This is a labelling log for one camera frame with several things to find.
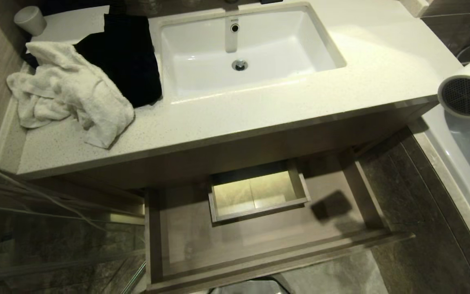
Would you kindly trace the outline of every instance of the white sink basin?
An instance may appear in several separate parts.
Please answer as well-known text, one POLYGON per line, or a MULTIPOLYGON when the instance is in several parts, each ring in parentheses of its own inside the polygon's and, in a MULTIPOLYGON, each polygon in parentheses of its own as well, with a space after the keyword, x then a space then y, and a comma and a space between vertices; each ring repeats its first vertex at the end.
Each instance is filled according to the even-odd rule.
POLYGON ((173 101, 345 66, 308 6, 172 24, 161 34, 164 97, 173 101), (233 69, 235 60, 246 69, 233 69))

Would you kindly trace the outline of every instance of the crumpled towel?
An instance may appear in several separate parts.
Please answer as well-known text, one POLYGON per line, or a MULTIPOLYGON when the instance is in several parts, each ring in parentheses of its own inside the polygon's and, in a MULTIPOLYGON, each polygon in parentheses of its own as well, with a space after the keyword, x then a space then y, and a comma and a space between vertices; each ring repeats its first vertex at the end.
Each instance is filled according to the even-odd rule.
POLYGON ((73 45, 30 42, 26 46, 39 62, 35 75, 19 72, 7 78, 18 100, 20 124, 38 128, 72 115, 87 130, 86 143, 110 147, 133 121, 132 104, 73 45))

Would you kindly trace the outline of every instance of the speckled quartz countertop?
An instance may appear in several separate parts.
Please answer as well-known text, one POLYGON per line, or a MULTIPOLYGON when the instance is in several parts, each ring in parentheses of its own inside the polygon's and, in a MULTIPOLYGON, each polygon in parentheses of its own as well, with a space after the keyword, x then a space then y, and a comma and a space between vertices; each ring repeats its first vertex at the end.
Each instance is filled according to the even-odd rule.
MULTIPOLYGON (((84 143, 84 130, 75 119, 54 122, 26 132, 21 141, 0 144, 6 146, 0 148, 0 169, 25 178, 58 175, 295 128, 353 110, 403 106, 416 98, 434 99, 443 78, 461 67, 435 34, 396 0, 285 0, 266 7, 306 2, 345 67, 185 102, 164 97, 154 106, 137 108, 135 121, 110 150, 84 143)), ((261 4, 239 6, 239 11, 257 6, 261 4)), ((186 17, 223 14, 214 9, 186 17)), ((150 20, 156 50, 160 26, 180 17, 150 20)), ((18 131, 8 132, 10 138, 19 137, 11 135, 18 131)))

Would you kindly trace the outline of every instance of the bathtub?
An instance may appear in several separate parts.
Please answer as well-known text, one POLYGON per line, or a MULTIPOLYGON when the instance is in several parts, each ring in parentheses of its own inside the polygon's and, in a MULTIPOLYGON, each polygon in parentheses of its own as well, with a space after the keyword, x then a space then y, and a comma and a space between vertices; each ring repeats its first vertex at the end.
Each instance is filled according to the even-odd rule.
POLYGON ((438 105, 410 129, 470 229, 470 120, 438 105))

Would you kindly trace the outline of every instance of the black cloth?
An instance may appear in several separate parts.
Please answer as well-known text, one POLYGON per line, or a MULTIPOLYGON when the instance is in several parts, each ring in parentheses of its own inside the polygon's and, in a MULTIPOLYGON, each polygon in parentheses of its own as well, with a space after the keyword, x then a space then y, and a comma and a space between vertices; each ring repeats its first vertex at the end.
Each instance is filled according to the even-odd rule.
POLYGON ((159 70, 145 16, 104 15, 104 32, 93 33, 74 47, 115 82, 134 108, 161 97, 159 70))

